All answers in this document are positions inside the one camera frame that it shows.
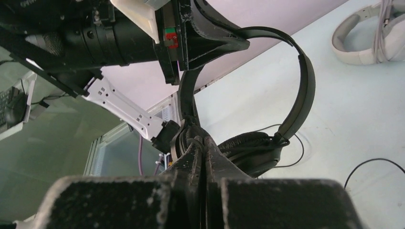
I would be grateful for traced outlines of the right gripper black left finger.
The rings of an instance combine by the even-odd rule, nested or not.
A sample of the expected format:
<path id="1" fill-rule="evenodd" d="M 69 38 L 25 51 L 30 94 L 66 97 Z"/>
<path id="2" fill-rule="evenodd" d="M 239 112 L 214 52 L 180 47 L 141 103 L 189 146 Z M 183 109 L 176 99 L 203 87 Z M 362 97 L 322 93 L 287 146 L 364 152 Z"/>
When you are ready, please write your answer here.
<path id="1" fill-rule="evenodd" d="M 48 190 L 37 229 L 199 229 L 203 139 L 158 176 L 64 177 Z"/>

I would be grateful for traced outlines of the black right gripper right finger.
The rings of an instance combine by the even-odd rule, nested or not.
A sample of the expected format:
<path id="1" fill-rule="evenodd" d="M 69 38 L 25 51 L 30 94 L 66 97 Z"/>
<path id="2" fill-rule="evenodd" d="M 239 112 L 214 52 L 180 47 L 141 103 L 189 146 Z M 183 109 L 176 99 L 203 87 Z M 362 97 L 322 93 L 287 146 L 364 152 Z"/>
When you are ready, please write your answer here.
<path id="1" fill-rule="evenodd" d="M 360 229 L 348 193 L 330 179 L 253 179 L 204 140 L 208 229 Z"/>

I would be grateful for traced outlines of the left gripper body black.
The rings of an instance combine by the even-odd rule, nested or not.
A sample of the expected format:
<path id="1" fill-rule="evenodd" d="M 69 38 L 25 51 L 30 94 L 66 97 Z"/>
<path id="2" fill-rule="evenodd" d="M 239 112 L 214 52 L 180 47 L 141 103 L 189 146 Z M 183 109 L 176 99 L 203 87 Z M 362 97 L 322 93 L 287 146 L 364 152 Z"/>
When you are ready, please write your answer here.
<path id="1" fill-rule="evenodd" d="M 160 43 L 156 44 L 141 28 L 115 8 L 110 0 L 86 0 L 80 7 L 81 67 L 128 66 L 157 61 L 167 84 L 180 83 L 179 33 L 169 1 L 155 11 Z"/>

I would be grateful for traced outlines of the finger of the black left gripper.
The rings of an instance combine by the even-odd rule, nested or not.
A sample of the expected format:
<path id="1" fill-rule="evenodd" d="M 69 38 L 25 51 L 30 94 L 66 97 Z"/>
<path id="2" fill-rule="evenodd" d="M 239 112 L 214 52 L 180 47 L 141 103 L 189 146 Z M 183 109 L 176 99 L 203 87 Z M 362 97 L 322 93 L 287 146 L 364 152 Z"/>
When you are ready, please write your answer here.
<path id="1" fill-rule="evenodd" d="M 177 1 L 179 67 L 194 70 L 229 53 L 249 48 L 250 42 L 206 0 Z"/>

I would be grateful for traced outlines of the white over-ear headphones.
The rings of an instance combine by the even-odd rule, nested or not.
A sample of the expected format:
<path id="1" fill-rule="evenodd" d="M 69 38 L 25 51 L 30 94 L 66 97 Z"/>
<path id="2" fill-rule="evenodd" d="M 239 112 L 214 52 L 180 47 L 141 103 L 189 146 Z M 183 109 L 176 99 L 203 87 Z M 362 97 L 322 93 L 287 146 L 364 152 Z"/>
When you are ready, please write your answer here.
<path id="1" fill-rule="evenodd" d="M 405 60 L 405 2 L 381 0 L 344 19 L 331 37 L 335 56 L 350 65 Z"/>

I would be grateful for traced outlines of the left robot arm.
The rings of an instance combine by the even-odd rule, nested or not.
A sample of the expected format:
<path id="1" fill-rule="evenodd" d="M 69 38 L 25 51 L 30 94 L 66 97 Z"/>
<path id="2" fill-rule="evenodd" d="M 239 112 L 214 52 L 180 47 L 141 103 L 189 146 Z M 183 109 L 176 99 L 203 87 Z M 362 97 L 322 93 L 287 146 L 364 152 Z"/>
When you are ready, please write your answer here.
<path id="1" fill-rule="evenodd" d="M 118 116 L 168 152 L 179 131 L 102 75 L 106 66 L 157 61 L 165 82 L 196 79 L 209 62 L 248 49 L 241 28 L 204 0 L 3 0 L 0 45 L 62 91 Z"/>

